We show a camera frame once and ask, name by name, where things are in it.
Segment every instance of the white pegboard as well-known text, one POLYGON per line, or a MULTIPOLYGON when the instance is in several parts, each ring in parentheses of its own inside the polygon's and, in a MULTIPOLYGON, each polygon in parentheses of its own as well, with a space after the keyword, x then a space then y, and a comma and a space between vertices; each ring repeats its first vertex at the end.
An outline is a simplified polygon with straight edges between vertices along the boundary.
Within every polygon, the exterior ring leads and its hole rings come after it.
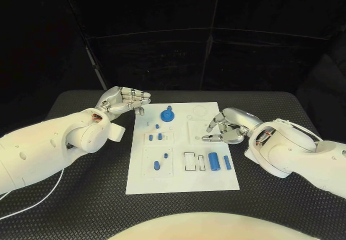
POLYGON ((143 107, 146 115, 136 116, 134 122, 126 194, 238 190, 228 144, 202 141, 204 135, 221 133, 218 127, 207 132, 220 113, 218 103, 149 104, 143 107), (160 113, 169 105, 175 119, 163 122, 160 113), (218 154, 220 171, 211 170, 208 154, 212 152, 218 154), (189 163, 195 162, 195 170, 186 170, 185 153, 194 153, 195 159, 189 159, 189 163), (202 168, 199 156, 204 157, 202 168), (231 170, 227 169, 224 156, 230 158, 231 170), (160 170, 155 170, 155 161, 160 163, 160 170))

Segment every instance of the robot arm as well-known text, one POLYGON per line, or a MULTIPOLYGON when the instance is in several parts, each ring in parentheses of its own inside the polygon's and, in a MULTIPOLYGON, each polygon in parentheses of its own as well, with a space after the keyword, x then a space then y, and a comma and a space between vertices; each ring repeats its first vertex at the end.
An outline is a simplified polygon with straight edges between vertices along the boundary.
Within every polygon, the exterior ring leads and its hole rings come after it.
POLYGON ((0 194, 47 179, 85 154, 120 142, 126 128, 111 121, 127 111, 143 115, 150 94, 113 87, 96 108, 28 126, 0 138, 0 194))
POLYGON ((318 136, 315 142, 306 134, 313 133, 297 124, 281 119, 263 122, 237 108, 222 110, 207 131, 217 125, 221 134, 204 136, 204 141, 238 144, 248 136, 245 156, 273 175, 286 178, 296 172, 318 188, 346 198, 346 144, 323 141, 318 136))

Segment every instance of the table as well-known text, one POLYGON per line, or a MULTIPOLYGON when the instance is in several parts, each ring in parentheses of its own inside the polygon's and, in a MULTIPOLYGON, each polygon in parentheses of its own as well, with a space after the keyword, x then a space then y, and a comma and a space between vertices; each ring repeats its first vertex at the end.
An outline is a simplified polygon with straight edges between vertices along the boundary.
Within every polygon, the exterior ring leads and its hole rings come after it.
MULTIPOLYGON (((64 92, 48 119, 93 108, 100 90, 64 92)), ((318 132, 296 97, 286 92, 150 91, 152 103, 218 102, 220 109, 240 108, 263 121, 287 119, 318 132)), ((65 169, 55 192, 25 213, 0 222, 2 239, 107 239, 136 224, 188 212, 251 216, 313 237, 346 236, 346 200, 322 191, 292 174, 281 179, 244 156, 248 141, 230 145, 240 190, 126 195, 134 113, 116 123, 126 127, 121 142, 107 141, 94 154, 65 169)), ((0 216, 35 204, 51 191, 61 173, 16 190, 0 201, 0 216)))

